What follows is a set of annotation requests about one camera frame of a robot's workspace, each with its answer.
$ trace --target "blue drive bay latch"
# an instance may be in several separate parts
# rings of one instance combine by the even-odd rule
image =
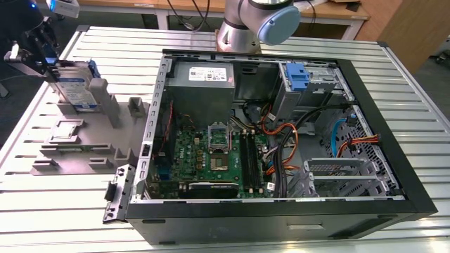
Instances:
[[[309,83],[309,74],[303,64],[285,63],[285,76],[292,84],[292,91],[304,91]]]

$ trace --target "power supply label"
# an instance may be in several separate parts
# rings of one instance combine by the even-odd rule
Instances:
[[[189,68],[189,81],[227,81],[227,69],[221,67]]]

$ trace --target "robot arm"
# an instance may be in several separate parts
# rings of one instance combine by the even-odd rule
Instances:
[[[217,46],[225,52],[255,53],[259,41],[277,45],[287,40],[299,22],[292,0],[228,0]]]
[[[33,0],[0,0],[0,39],[12,43],[5,62],[24,74],[56,81],[50,66],[57,61],[58,44],[49,22]]]

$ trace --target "ram slot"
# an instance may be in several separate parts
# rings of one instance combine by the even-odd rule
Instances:
[[[248,174],[248,155],[247,155],[247,133],[239,135],[239,150],[240,150],[240,166],[244,189],[251,188],[249,174]]]
[[[251,133],[247,136],[247,146],[248,146],[248,160],[249,160],[249,179],[252,188],[260,188],[260,172],[257,166],[257,150],[255,143],[255,134]]]

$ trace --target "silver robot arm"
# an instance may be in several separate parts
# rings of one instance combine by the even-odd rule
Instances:
[[[300,13],[292,0],[227,0],[217,46],[224,52],[255,53],[259,41],[277,45],[292,35]]]

